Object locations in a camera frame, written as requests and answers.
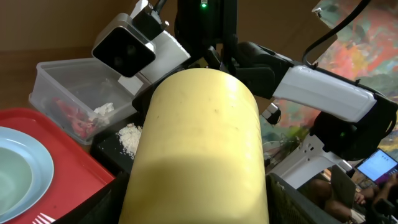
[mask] laptop screen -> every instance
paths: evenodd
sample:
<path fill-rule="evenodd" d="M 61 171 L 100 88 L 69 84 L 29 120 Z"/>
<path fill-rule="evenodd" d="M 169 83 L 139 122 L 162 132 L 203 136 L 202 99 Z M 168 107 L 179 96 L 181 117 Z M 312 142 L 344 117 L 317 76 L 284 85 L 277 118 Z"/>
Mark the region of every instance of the laptop screen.
<path fill-rule="evenodd" d="M 357 169 L 376 184 L 381 184 L 387 181 L 391 174 L 397 172 L 397 165 L 397 161 L 379 149 L 360 164 Z"/>

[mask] foam roll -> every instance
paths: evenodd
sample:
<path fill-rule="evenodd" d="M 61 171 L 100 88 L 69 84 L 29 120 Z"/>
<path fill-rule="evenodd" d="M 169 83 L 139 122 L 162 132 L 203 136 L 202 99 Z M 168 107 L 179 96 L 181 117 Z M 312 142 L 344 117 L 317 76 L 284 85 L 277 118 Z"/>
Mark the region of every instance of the foam roll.
<path fill-rule="evenodd" d="M 168 77 L 149 106 L 120 224 L 268 223 L 256 101 L 235 77 Z"/>

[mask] white fork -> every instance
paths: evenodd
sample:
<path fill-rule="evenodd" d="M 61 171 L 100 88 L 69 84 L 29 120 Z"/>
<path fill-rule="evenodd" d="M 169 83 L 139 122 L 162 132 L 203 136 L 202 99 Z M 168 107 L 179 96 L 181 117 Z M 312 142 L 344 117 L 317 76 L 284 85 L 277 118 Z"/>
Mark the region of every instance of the white fork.
<path fill-rule="evenodd" d="M 51 224 L 53 222 L 55 222 L 55 219 L 40 213 L 40 215 L 35 218 L 35 221 L 33 221 L 32 224 Z"/>

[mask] black camera lens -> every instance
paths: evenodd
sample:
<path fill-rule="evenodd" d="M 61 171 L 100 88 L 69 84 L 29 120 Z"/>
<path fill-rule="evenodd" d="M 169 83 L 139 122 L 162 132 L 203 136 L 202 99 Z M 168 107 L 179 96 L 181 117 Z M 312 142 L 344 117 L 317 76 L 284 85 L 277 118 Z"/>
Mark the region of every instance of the black camera lens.
<path fill-rule="evenodd" d="M 93 56 L 125 77 L 133 77 L 155 60 L 155 53 L 123 27 L 113 29 Z"/>
<path fill-rule="evenodd" d="M 115 57 L 114 58 L 114 65 L 116 67 L 122 67 L 123 66 L 123 59 L 121 57 Z"/>
<path fill-rule="evenodd" d="M 137 49 L 133 45 L 128 45 L 127 46 L 127 54 L 128 55 L 134 55 L 137 52 Z"/>

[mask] red tray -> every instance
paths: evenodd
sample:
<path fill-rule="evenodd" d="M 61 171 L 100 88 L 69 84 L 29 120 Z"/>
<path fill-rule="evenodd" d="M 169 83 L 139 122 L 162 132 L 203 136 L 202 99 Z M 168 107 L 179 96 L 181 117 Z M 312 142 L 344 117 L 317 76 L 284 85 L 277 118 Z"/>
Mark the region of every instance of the red tray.
<path fill-rule="evenodd" d="M 54 162 L 54 177 L 48 191 L 33 207 L 7 224 L 32 223 L 40 213 L 58 219 L 114 179 L 56 124 L 37 111 L 0 111 L 0 126 L 38 140 L 50 152 Z"/>

